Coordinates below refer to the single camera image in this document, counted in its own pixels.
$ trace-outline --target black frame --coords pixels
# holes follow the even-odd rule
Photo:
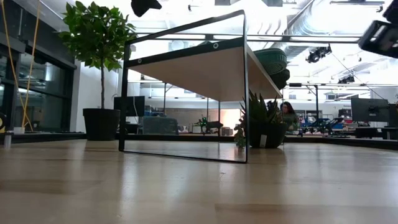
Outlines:
[[[15,50],[11,49],[11,58],[9,58],[8,49],[5,46],[0,48],[0,55],[7,59],[6,62],[6,76],[1,78],[1,84],[4,85],[4,94],[2,99],[2,112],[6,115],[6,130],[14,129],[14,111],[15,111],[15,100],[17,97],[17,86],[15,85],[14,75],[12,74],[11,63],[14,64],[16,73],[19,73],[20,54]]]
[[[218,48],[214,49],[213,45],[200,45],[196,47],[191,47],[189,49],[177,50],[165,54],[158,54],[149,57],[139,58],[135,60],[129,60],[130,56],[130,45],[135,44],[138,42],[142,42],[145,40],[153,40],[158,37],[162,37],[168,34],[174,34],[177,32],[189,30],[192,28],[200,27],[207,24],[212,24],[215,22],[223,21],[226,19],[230,19],[236,16],[243,16],[243,36],[231,40],[223,40],[218,42]],[[204,19],[201,21],[193,22],[191,24],[182,25],[179,27],[175,27],[172,29],[168,29],[162,32],[158,32],[155,34],[146,35],[134,40],[126,41],[124,44],[124,63],[123,63],[123,76],[122,76],[122,95],[121,95],[121,117],[120,117],[120,133],[119,133],[119,151],[125,152],[125,140],[126,140],[126,98],[127,98],[127,75],[128,75],[128,68],[135,66],[135,65],[142,65],[145,63],[151,63],[156,61],[167,60],[171,58],[178,58],[184,57],[189,55],[196,55],[205,52],[212,52],[215,50],[223,50],[233,47],[242,47],[243,48],[243,78],[244,78],[244,105],[246,109],[246,139],[249,139],[249,87],[248,87],[248,60],[247,60],[247,30],[246,30],[246,15],[243,10],[239,10],[236,12],[232,12],[230,14],[226,14],[219,17],[211,17],[208,19]],[[190,159],[204,159],[208,161],[222,161],[222,162],[235,162],[235,163],[247,163],[248,162],[248,149],[249,149],[249,141],[246,141],[246,148],[245,148],[245,160],[244,161],[231,161],[225,159],[211,159],[211,158],[204,158],[204,157],[190,157],[190,156],[176,156],[176,155],[166,155],[166,154],[156,154],[156,153],[148,153],[148,152],[131,152],[131,153],[138,153],[138,154],[152,154],[157,156],[173,156],[173,157],[183,157],[183,158],[190,158]]]

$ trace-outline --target black metal table frame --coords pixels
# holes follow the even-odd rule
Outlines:
[[[191,24],[185,24],[179,27],[174,27],[172,29],[168,29],[162,32],[158,32],[155,34],[150,34],[146,35],[134,40],[129,40],[124,43],[124,62],[123,62],[123,76],[122,76],[122,95],[121,95],[121,112],[120,112],[120,133],[119,133],[119,151],[121,152],[127,152],[124,150],[125,148],[125,140],[126,140],[126,99],[127,99],[127,76],[128,76],[128,69],[129,67],[133,65],[137,65],[138,63],[142,62],[142,59],[135,59],[135,60],[130,60],[130,45],[131,44],[136,44],[145,40],[154,40],[158,37],[162,37],[164,35],[168,34],[174,34],[177,32],[189,30],[192,28],[204,26],[207,24],[212,24],[215,22],[220,22],[223,20],[227,20],[233,17],[237,16],[243,16],[243,36],[240,38],[237,38],[236,41],[240,41],[241,47],[243,48],[242,54],[243,54],[243,78],[244,78],[244,106],[246,109],[246,139],[249,139],[249,87],[248,87],[248,60],[247,60],[247,30],[246,30],[246,15],[243,10],[239,10],[236,12],[232,12],[223,16],[219,17],[211,17],[208,19],[200,20],[197,22],[193,22]],[[204,53],[202,50],[197,49],[197,47],[191,47],[189,49],[183,49],[185,51],[189,51],[189,55],[195,55],[195,54],[202,54]],[[162,58],[162,54],[160,55],[153,55],[146,57],[148,61],[150,62],[155,62],[155,61],[161,61],[164,60]],[[204,160],[209,160],[209,161],[222,161],[222,162],[236,162],[236,163],[247,163],[248,162],[248,149],[249,149],[249,141],[246,141],[246,148],[245,148],[245,160],[244,161],[231,161],[231,160],[225,160],[225,159],[215,159],[215,158],[205,158],[205,157],[192,157],[192,156],[178,156],[178,155],[170,155],[170,154],[157,154],[157,153],[149,153],[149,152],[132,152],[128,151],[131,153],[138,153],[138,154],[152,154],[152,155],[157,155],[157,156],[173,156],[173,157],[184,157],[184,158],[190,158],[190,159],[204,159]]]

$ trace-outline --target black planter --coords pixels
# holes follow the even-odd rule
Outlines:
[[[277,148],[285,138],[287,124],[266,124],[250,122],[251,147],[260,147],[261,135],[267,136],[266,148]]]
[[[85,117],[87,140],[112,141],[120,121],[119,110],[83,109]]]

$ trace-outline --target computer monitor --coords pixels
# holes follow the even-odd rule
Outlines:
[[[113,101],[113,109],[121,109],[121,97],[115,97]],[[145,111],[145,97],[144,96],[128,96],[126,98],[126,116],[143,117]]]
[[[351,99],[353,121],[389,122],[389,104],[382,99]]]
[[[389,126],[398,127],[398,108],[396,104],[390,104],[390,121]]]

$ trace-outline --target yellow cable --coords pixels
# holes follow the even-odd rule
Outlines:
[[[27,102],[29,99],[30,77],[32,76],[33,62],[35,59],[36,37],[37,37],[37,28],[39,27],[39,16],[40,16],[40,0],[37,0],[36,28],[35,28],[35,34],[33,37],[32,60],[30,61],[29,77],[27,79],[27,88],[26,88],[27,91],[26,91],[26,98],[25,98],[24,116],[22,117],[22,127],[25,127],[25,125],[26,125],[25,118],[28,118],[28,115],[26,114],[26,109],[27,109]]]
[[[7,45],[8,45],[8,54],[9,54],[10,60],[11,60],[12,74],[14,75],[15,85],[16,85],[16,88],[17,88],[17,90],[18,90],[18,92],[19,92],[19,88],[18,88],[18,79],[17,79],[17,75],[16,75],[16,72],[15,72],[15,68],[14,68],[14,61],[12,60],[11,47],[10,47],[10,40],[9,40],[9,36],[8,36],[8,28],[7,28],[7,20],[6,20],[6,10],[5,10],[5,8],[4,8],[4,0],[1,0],[1,8],[2,8],[3,21],[4,21],[4,29],[6,30],[6,39],[7,39]],[[19,99],[20,99],[20,101],[21,101],[22,108],[25,110],[24,101],[22,100],[21,94],[19,94]],[[28,122],[29,122],[30,130],[33,131],[33,127],[32,127],[32,124],[30,123],[29,118],[27,118],[27,120],[28,120]]]

